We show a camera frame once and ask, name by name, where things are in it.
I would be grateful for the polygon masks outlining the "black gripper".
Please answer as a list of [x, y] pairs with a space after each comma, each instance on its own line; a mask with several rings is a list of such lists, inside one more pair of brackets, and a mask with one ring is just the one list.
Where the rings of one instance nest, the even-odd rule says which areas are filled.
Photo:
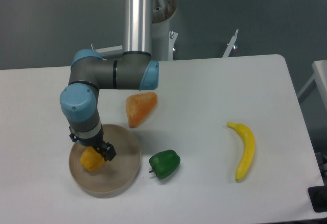
[[69, 126], [69, 131], [69, 137], [72, 142], [78, 142], [83, 146], [93, 147], [105, 161], [112, 161], [116, 156], [114, 146], [110, 143], [103, 142], [103, 130], [99, 130], [95, 136], [90, 138], [79, 137], [79, 132], [74, 130], [71, 126]]

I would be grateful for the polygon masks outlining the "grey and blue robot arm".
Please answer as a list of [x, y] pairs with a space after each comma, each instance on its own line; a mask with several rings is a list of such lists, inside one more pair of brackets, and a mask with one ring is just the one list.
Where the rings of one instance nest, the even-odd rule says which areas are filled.
[[159, 62], [152, 59], [153, 0], [124, 0], [124, 42], [120, 60], [105, 60], [94, 50], [76, 52], [68, 86], [60, 94], [60, 106], [70, 138], [92, 147], [111, 161], [114, 146], [103, 139], [97, 108], [101, 89], [155, 90]]

